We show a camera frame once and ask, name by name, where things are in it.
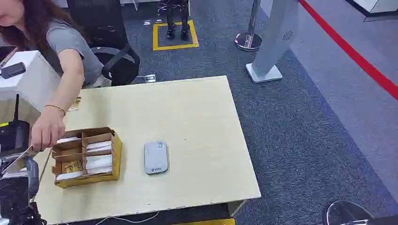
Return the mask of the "person's right hand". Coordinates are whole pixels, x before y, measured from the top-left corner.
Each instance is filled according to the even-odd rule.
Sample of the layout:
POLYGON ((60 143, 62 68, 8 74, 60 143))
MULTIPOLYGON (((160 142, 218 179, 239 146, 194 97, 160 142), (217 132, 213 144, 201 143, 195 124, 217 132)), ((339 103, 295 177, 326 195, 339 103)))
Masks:
POLYGON ((34 151, 53 147, 65 133, 62 109, 47 105, 31 130, 31 145, 34 151))

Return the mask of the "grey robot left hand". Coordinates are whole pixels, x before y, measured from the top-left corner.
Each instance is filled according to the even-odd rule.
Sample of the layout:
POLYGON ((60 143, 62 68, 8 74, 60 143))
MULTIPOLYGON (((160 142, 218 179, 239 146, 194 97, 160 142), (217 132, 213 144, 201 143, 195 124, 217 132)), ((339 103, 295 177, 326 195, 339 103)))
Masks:
POLYGON ((39 189, 39 167, 33 157, 27 153, 5 157, 1 160, 0 170, 0 180, 9 179, 9 182, 17 178, 27 180, 23 190, 27 191, 29 201, 36 196, 39 189))

